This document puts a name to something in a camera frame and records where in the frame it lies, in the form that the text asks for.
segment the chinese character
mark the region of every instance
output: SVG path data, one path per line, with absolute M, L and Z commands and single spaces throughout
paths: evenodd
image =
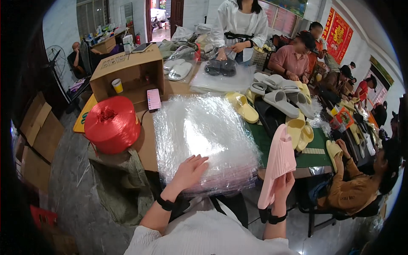
M 337 26 L 336 30 L 334 31 L 334 33 L 331 33 L 331 35 L 333 36 L 333 40 L 337 44 L 341 44 L 344 41 L 343 40 L 344 28 L 342 28 L 341 26 Z

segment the red banner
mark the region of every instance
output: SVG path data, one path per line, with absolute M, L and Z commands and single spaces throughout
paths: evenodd
M 352 35 L 351 27 L 331 8 L 322 38 L 327 41 L 328 53 L 334 57 L 338 64 L 343 60 Z

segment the black cap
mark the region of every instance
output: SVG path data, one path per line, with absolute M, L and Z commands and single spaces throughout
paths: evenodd
M 343 65 L 343 66 L 340 68 L 340 71 L 341 71 L 341 72 L 343 73 L 343 75 L 346 76 L 347 78 L 353 79 L 353 76 L 351 75 L 350 67 L 348 67 L 348 66 L 346 66 L 346 65 Z

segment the white shirt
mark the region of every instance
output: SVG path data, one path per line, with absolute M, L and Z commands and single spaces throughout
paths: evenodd
M 228 40 L 224 37 L 225 32 L 231 32 L 235 34 L 245 34 L 245 35 L 254 35 L 251 39 L 254 44 L 262 48 L 267 37 L 268 37 L 268 18 L 266 16 L 265 10 L 257 13 L 247 14 L 250 16 L 248 26 L 245 26 L 244 29 L 238 27 L 241 24 L 239 21 L 241 13 L 238 12 L 237 0 L 226 0 L 218 8 L 217 21 L 215 22 L 210 33 L 210 40 L 214 47 L 223 47 L 223 46 L 232 46 L 237 43 L 237 40 Z M 253 49 L 246 48 L 244 49 L 243 61 L 248 61 L 251 59 Z
M 124 255 L 299 255 L 288 240 L 259 240 L 235 220 L 217 211 L 189 212 L 169 223 L 165 236 L 138 226 Z

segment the doorway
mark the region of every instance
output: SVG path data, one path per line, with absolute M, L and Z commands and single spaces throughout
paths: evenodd
M 148 42 L 171 39 L 176 26 L 183 25 L 184 0 L 146 0 Z

